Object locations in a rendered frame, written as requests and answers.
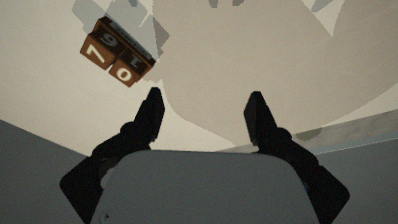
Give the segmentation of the brown wooden cube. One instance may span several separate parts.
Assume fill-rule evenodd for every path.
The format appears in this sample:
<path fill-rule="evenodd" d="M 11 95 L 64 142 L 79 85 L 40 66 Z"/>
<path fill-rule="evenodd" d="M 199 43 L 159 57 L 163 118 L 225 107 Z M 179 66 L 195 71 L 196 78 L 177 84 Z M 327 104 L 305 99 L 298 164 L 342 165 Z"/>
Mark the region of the brown wooden cube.
<path fill-rule="evenodd" d="M 131 87 L 143 74 L 147 65 L 127 49 L 114 63 L 109 74 Z"/>
<path fill-rule="evenodd" d="M 88 58 L 103 70 L 107 70 L 121 55 L 126 47 L 101 27 L 89 33 L 80 50 L 80 54 Z"/>

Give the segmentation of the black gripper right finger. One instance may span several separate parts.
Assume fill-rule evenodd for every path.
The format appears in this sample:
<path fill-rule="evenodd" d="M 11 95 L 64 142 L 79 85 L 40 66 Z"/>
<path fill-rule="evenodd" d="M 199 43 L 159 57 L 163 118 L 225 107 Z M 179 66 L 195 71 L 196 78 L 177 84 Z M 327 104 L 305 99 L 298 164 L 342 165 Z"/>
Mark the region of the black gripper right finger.
<path fill-rule="evenodd" d="M 260 91 L 251 93 L 243 112 L 251 143 L 258 146 L 257 153 L 287 161 L 305 184 L 319 223 L 332 224 L 350 198 L 348 189 L 288 130 L 277 127 L 267 106 Z"/>

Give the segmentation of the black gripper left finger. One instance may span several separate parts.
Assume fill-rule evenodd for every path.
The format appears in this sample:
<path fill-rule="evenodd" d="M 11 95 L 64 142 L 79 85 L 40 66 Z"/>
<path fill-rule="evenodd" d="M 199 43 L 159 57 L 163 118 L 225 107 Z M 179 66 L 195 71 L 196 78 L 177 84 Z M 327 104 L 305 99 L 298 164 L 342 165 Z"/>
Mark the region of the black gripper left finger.
<path fill-rule="evenodd" d="M 157 139 L 165 106 L 158 87 L 151 87 L 134 121 L 122 125 L 120 133 L 102 142 L 70 170 L 60 181 L 60 188 L 84 224 L 90 224 L 103 193 L 101 180 L 110 168 L 133 152 L 150 150 Z M 147 143 L 146 143 L 147 142 Z M 148 147 L 149 148 L 148 148 Z"/>

